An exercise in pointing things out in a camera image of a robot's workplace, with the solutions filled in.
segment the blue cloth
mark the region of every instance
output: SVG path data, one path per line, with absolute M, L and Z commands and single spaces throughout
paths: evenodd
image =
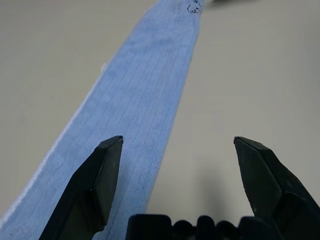
M 139 21 L 0 221 L 1 240 L 37 240 L 99 142 L 124 136 L 117 189 L 97 240 L 125 239 L 144 213 L 179 105 L 203 0 L 159 0 Z

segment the fabric texture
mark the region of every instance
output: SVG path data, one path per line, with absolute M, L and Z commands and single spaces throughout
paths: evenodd
M 173 126 L 203 0 L 159 0 L 135 26 L 0 220 L 0 239 L 37 240 L 75 170 L 103 140 L 123 135 L 109 221 L 96 240 L 125 239 L 144 213 Z

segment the white surface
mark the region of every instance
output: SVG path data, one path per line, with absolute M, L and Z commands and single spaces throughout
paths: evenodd
M 320 2 L 206 2 L 149 213 L 253 215 L 234 136 L 271 148 L 320 203 Z
M 0 215 L 155 0 L 0 0 Z M 149 213 L 251 215 L 234 136 L 274 150 L 315 200 L 318 0 L 206 2 Z

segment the light blue fabric strip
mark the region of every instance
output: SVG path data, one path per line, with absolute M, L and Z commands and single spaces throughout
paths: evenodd
M 1 240 L 37 240 L 72 174 L 115 135 L 124 136 L 116 194 L 108 224 L 94 239 L 125 239 L 129 217 L 145 212 L 158 174 L 202 5 L 159 0 L 146 12 L 2 217 Z

